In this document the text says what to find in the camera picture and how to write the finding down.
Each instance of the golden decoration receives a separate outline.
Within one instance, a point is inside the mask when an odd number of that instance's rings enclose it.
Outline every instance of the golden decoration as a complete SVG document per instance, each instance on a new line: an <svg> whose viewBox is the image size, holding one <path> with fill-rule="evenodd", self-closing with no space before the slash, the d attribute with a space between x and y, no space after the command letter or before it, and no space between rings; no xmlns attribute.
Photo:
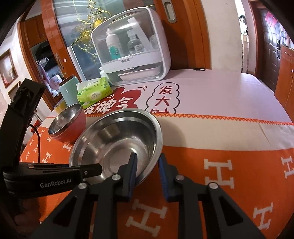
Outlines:
<svg viewBox="0 0 294 239"><path fill-rule="evenodd" d="M71 44L76 44L81 50L89 53L93 62L97 61L97 53L91 40L91 33L97 26L107 20L106 16L111 17L110 12L101 9L101 7L95 7L95 5L96 2L89 0L88 9L90 9L90 13L87 15L86 21L80 19L79 14L77 14L77 19L81 24L75 28L75 31L80 34Z"/></svg>

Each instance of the screw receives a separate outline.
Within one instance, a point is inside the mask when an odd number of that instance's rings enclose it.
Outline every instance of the screw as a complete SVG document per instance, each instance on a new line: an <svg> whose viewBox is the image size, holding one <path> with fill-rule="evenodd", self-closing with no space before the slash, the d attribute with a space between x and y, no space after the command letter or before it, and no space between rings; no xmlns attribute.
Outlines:
<svg viewBox="0 0 294 239"><path fill-rule="evenodd" d="M121 176L119 174L112 175L111 177L114 181L120 180Z"/></svg>
<svg viewBox="0 0 294 239"><path fill-rule="evenodd" d="M87 187L87 184L85 182L82 182L78 185L79 189L85 189Z"/></svg>
<svg viewBox="0 0 294 239"><path fill-rule="evenodd" d="M211 183L209 184L209 187L210 187L211 189L217 189L217 188L218 188L218 185L217 185L216 183L214 183L214 182L211 182Z"/></svg>
<svg viewBox="0 0 294 239"><path fill-rule="evenodd" d="M184 176L183 175L181 175L181 174L178 174L177 176L176 176L176 180L178 180L178 181L182 181L182 180L184 180Z"/></svg>

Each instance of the glass door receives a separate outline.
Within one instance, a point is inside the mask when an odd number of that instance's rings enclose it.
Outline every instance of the glass door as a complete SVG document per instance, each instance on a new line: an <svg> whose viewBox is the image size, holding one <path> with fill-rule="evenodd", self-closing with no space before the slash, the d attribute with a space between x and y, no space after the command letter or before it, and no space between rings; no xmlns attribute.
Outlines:
<svg viewBox="0 0 294 239"><path fill-rule="evenodd" d="M61 35L82 81L101 77L91 40L94 28L111 16L140 6L155 10L153 0L53 0Z"/></svg>

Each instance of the orange zigzag stitching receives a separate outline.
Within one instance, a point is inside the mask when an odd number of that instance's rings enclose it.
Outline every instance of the orange zigzag stitching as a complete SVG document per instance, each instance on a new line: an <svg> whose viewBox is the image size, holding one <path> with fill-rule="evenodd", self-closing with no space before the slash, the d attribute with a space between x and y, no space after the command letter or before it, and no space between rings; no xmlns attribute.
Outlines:
<svg viewBox="0 0 294 239"><path fill-rule="evenodd" d="M154 116L165 116L165 117L183 117L183 118L202 118L202 119L215 119L215 120L237 120L237 121L246 121L246 122L256 122L268 125L290 125L294 126L294 123L288 122L278 122L278 121L269 121L261 119L246 119L239 117L227 117L219 115L200 115L200 114L169 114L169 113L152 113Z"/></svg>

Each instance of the white bottle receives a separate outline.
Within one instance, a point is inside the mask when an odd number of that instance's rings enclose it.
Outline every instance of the white bottle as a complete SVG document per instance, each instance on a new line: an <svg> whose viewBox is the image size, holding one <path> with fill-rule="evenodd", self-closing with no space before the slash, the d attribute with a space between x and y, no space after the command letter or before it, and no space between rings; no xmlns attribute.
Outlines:
<svg viewBox="0 0 294 239"><path fill-rule="evenodd" d="M121 49L121 42L116 34L109 28L107 29L106 44L113 60L123 57L123 51Z"/></svg>
<svg viewBox="0 0 294 239"><path fill-rule="evenodd" d="M135 54L138 52L145 51L142 42L136 37L136 33L133 29L128 30L127 34L128 34L128 37L130 38L130 41L128 42L128 48L129 48L130 54Z"/></svg>

